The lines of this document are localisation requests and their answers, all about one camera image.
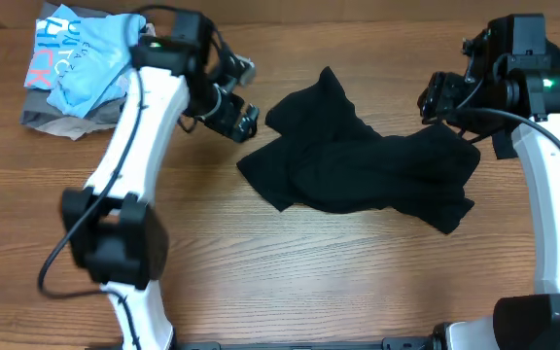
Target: tabletop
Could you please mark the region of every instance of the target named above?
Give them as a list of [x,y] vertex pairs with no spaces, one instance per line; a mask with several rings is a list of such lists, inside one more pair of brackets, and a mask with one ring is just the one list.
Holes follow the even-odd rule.
[[[463,37],[485,23],[386,21],[224,26],[258,66],[239,91],[262,116],[330,66],[357,115],[382,135],[423,127],[416,100],[435,71],[464,72]],[[548,37],[560,46],[560,20]],[[105,297],[53,301],[36,290],[63,234],[62,190],[80,187],[112,132],[73,142],[18,124],[32,33],[0,30],[0,349],[78,349],[120,339]],[[170,247],[165,311],[182,341],[376,340],[423,335],[440,322],[489,315],[499,298],[533,292],[534,233],[517,159],[489,141],[466,185],[474,209],[445,236],[394,209],[333,215],[295,205],[278,213],[235,164],[278,137],[237,145],[204,127],[176,129],[157,181]],[[65,250],[47,285],[91,287]]]

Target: white arm segment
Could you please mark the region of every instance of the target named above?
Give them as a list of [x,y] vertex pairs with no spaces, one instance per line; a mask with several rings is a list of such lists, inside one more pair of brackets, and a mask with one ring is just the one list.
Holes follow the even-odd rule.
[[[560,140],[560,114],[541,125]],[[560,151],[535,129],[522,124],[511,138],[529,187],[535,229],[535,293],[560,294]],[[498,350],[492,317],[451,325],[449,350]]]
[[[140,76],[144,86],[145,108],[142,110],[137,133],[122,166],[121,177],[110,190],[108,197],[124,198],[127,193],[135,193],[138,200],[145,200],[154,205],[159,168],[172,130],[190,102],[190,92],[185,78],[173,77],[170,71],[165,69],[143,67]],[[86,183],[86,187],[94,186],[94,194],[101,193],[112,177],[137,118],[139,85],[134,72],[131,73],[130,81],[128,98],[112,141],[98,168]],[[144,291],[116,282],[101,285],[101,289],[115,290],[126,298],[143,350],[170,348],[174,331],[163,311],[158,281],[151,281]],[[123,306],[115,296],[109,295],[109,299],[114,305],[121,326],[124,339],[122,350],[135,350]]]
[[[124,198],[127,193],[135,193],[139,200],[154,204],[155,183],[161,161],[172,130],[190,103],[190,90],[184,77],[173,77],[166,69],[142,67],[140,76],[146,108],[142,111],[141,122],[122,166],[120,178],[108,197]],[[137,118],[139,85],[134,72],[130,74],[130,81],[128,98],[114,137],[98,168],[85,185],[94,186],[94,194],[101,193],[109,182]]]

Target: black cloth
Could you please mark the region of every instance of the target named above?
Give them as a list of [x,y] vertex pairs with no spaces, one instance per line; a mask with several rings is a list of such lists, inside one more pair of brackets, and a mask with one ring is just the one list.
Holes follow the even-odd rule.
[[480,152],[444,125],[382,137],[358,117],[328,67],[312,87],[266,116],[282,136],[240,160],[252,187],[276,209],[294,203],[330,213],[392,206],[450,233],[473,207],[464,185]]

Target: pile of clothes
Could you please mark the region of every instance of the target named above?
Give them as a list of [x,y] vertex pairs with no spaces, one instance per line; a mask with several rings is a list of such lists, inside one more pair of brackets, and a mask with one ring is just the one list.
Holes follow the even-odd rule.
[[20,123],[73,140],[115,127],[129,86],[127,44],[141,33],[155,30],[139,15],[46,3],[36,20]]

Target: gray cloth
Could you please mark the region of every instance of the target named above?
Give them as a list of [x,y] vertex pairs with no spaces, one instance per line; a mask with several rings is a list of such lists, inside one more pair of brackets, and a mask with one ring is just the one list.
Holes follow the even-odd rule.
[[[44,3],[39,19],[49,17],[55,10],[57,10],[56,5]],[[71,7],[71,10],[77,16],[83,18],[104,18],[109,15],[106,12],[79,7]],[[126,97],[123,97],[106,102],[89,111],[83,119],[79,119],[64,115],[57,108],[47,103],[49,93],[49,91],[39,89],[29,89],[27,91],[20,115],[20,123],[51,135],[69,137],[71,140],[77,140],[90,132],[114,128],[126,101]]]

